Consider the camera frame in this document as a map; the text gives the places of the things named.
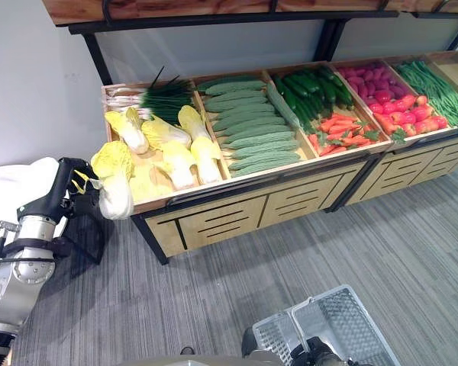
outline tomato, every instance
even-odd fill
[[[418,134],[415,130],[414,124],[403,124],[402,129],[405,131],[407,137],[412,137]]]
[[[395,112],[395,105],[387,101],[386,103],[382,104],[383,106],[383,114],[391,114],[392,112]]]

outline red potato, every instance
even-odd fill
[[[416,123],[415,115],[411,112],[404,113],[404,120],[405,120],[404,124],[415,124]]]
[[[383,107],[379,103],[373,103],[369,105],[369,109],[371,109],[373,113],[380,113],[380,114],[383,113]]]
[[[390,85],[389,90],[395,94],[395,99],[400,99],[405,95],[404,91],[397,85]]]
[[[378,104],[379,102],[375,98],[366,98],[363,99],[366,105],[371,105],[371,104]]]
[[[403,124],[402,129],[405,131],[407,137],[413,137],[418,134],[415,130],[414,124]]]
[[[389,90],[389,84],[385,80],[374,80],[373,84],[375,84],[376,90]]]
[[[365,84],[359,84],[358,85],[358,95],[362,98],[368,98],[368,88],[366,87]]]
[[[434,116],[433,120],[437,122],[438,130],[448,127],[448,120],[444,116]]]
[[[366,89],[368,89],[368,96],[373,97],[373,95],[375,95],[376,90],[375,84],[373,84],[372,82],[365,82],[365,85]]]
[[[385,71],[384,67],[377,67],[373,70],[373,80],[380,80],[382,73]]]
[[[404,124],[405,123],[405,119],[404,119],[404,114],[402,112],[392,112],[390,114],[390,117],[393,121],[393,124]]]
[[[382,76],[380,77],[380,80],[390,80],[392,77],[392,74],[390,73],[390,71],[388,70],[385,70],[383,73],[382,73]]]
[[[380,103],[384,104],[392,99],[392,94],[388,90],[378,90],[375,92],[375,99]]]
[[[352,82],[353,84],[356,84],[356,85],[360,85],[365,82],[363,78],[360,78],[359,76],[351,76],[347,79],[347,81]]]
[[[390,101],[386,101],[385,103],[383,103],[382,107],[383,114],[391,114],[392,112],[395,112],[395,105]]]
[[[373,71],[368,70],[363,74],[363,79],[366,82],[371,82],[373,80]]]

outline wooden crate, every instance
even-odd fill
[[[347,204],[406,188],[451,173],[458,167],[458,137],[409,150],[390,152],[373,169]]]
[[[359,101],[359,103],[362,105],[362,107],[372,116],[373,120],[377,123],[376,119],[373,117],[372,111],[369,109],[369,107],[366,105],[365,101],[350,87],[349,83],[346,81],[346,79],[337,71],[338,68],[340,67],[356,67],[356,66],[365,66],[369,63],[378,63],[383,65],[384,67],[387,68],[388,71],[390,71],[393,75],[393,77],[397,80],[398,83],[401,85],[405,86],[407,90],[409,90],[409,93],[412,95],[418,95],[418,93],[410,87],[410,85],[405,82],[405,80],[391,67],[391,64],[395,63],[400,63],[404,60],[406,60],[410,56],[400,56],[400,57],[387,57],[387,58],[371,58],[371,59],[359,59],[359,60],[354,60],[354,61],[340,61],[340,62],[335,62],[331,63],[331,65],[334,68],[335,73],[341,78],[341,80],[348,85],[349,90],[351,91],[351,94],[353,94]],[[429,140],[435,140],[444,136],[448,136],[450,134],[455,134],[457,133],[457,130],[455,127],[447,127],[443,128],[442,130],[437,130],[433,131],[430,133],[422,133],[420,135],[412,136],[412,137],[406,137],[405,138],[405,143],[393,143],[389,151],[393,151],[395,149],[404,149],[405,147],[414,145],[416,143],[424,143]]]
[[[365,162],[150,217],[166,256],[328,208]]]
[[[107,106],[107,98],[112,93],[115,89],[118,88],[146,88],[149,84],[148,83],[136,83],[136,84],[116,84],[116,85],[108,85],[108,86],[102,86],[102,104],[103,104],[103,110],[104,113],[107,111],[110,111],[110,107]],[[202,102],[200,100],[200,97],[194,92],[192,96],[193,103],[195,105],[195,109],[199,113],[203,113],[203,107],[202,107]],[[207,128],[207,131],[212,137],[212,140],[217,143],[217,140],[215,139],[214,136],[214,131],[211,129],[210,124],[205,125]],[[116,134],[115,131],[111,129],[110,124],[105,121],[105,129],[107,130],[107,138],[108,141],[115,141],[115,140],[120,140],[119,135]],[[152,150],[149,149],[146,153],[137,155],[134,153],[131,153],[133,163],[135,165],[151,165],[153,162],[162,162],[163,161],[163,153],[159,150]],[[227,169],[227,165],[224,161],[224,157],[222,157],[221,160],[218,160],[218,168],[221,172],[221,177],[223,180],[229,179],[231,176],[229,175],[229,171]],[[201,187],[199,180],[198,180],[198,174],[197,174],[197,168],[194,166],[191,167],[191,172],[193,176],[193,181],[194,181],[194,187],[193,188],[188,188],[184,190],[177,191],[169,177],[167,177],[164,173],[162,173],[159,169],[157,168],[152,168],[150,170],[150,178],[151,181],[156,185],[156,186],[163,186],[167,190],[169,190],[168,194],[161,195],[158,197],[153,197],[152,199],[143,201],[143,202],[135,202],[134,205],[134,213],[138,214],[140,212],[145,212],[147,210],[154,210],[157,208],[164,207],[166,202],[170,200],[172,197],[175,197],[177,195],[181,195],[187,192],[192,192],[196,191]],[[212,185],[217,185],[218,183],[213,183],[211,185],[204,185],[204,186],[212,186]]]
[[[55,25],[103,21],[102,0],[43,0]],[[179,17],[186,15],[267,13],[269,0],[114,0],[112,19]]]
[[[421,59],[458,92],[458,51],[427,53]]]

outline carrot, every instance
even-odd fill
[[[344,131],[349,130],[349,129],[350,129],[350,126],[334,125],[334,126],[331,126],[331,128],[329,129],[329,133],[343,133]]]
[[[336,113],[336,112],[334,112],[331,115],[331,118],[339,118],[340,120],[351,120],[353,122],[356,122],[358,120],[358,117],[347,116],[345,114],[339,114],[339,113]]]
[[[333,148],[332,150],[327,151],[326,153],[323,152],[321,154],[321,156],[329,155],[329,154],[335,154],[335,153],[338,153],[338,152],[341,153],[341,152],[346,151],[346,150],[347,149],[344,146],[337,146],[337,147]]]
[[[311,133],[310,135],[308,135],[308,140],[311,142],[315,151],[319,151],[318,135],[315,133]]]
[[[340,126],[351,126],[353,124],[352,120],[337,120],[334,125]]]
[[[331,151],[333,151],[334,149],[337,148],[337,145],[327,145],[326,147],[324,147],[321,151],[321,153],[319,154],[319,156],[324,156],[324,155],[327,155],[328,153],[330,153]]]
[[[336,122],[336,120],[326,120],[325,122],[321,123],[319,130],[326,133],[329,132],[329,129],[334,125],[334,122]]]

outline plastic basket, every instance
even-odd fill
[[[400,366],[397,358],[350,286],[310,297],[253,325],[259,349],[271,350],[290,366],[290,352],[318,336],[343,360],[374,366]]]

